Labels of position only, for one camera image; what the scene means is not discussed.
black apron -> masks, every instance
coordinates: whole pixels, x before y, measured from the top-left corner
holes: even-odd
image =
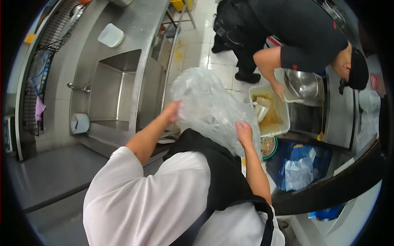
[[[191,246],[201,226],[215,210],[223,211],[245,202],[252,202],[257,211],[268,214],[260,245],[271,245],[274,228],[271,207],[264,198],[253,194],[241,172],[240,157],[234,157],[223,146],[192,129],[187,129],[163,157],[163,160],[167,160],[176,153],[187,151],[200,152],[206,157],[211,172],[211,183],[205,211],[171,246]]]

purple cloth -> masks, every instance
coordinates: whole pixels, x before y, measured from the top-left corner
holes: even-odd
[[[40,97],[37,97],[37,100],[35,102],[35,120],[39,121],[41,120],[41,114],[44,112],[46,106],[43,104],[41,101]]]

stainless steel bowl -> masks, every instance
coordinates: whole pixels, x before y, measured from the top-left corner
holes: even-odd
[[[285,69],[285,84],[296,97],[313,100],[318,96],[319,83],[315,73]]]

scoop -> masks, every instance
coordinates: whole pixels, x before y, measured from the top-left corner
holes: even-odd
[[[263,121],[264,117],[266,116],[269,110],[269,100],[258,96],[257,100],[252,103],[255,107],[255,113],[257,116],[257,122],[260,123]]]

yellow bucket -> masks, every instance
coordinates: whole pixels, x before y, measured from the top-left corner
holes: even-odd
[[[193,0],[186,0],[186,2],[188,3],[188,6],[191,10],[191,7],[193,6]],[[181,12],[183,9],[183,1],[182,0],[171,0],[171,3],[174,5],[175,9],[178,12]]]

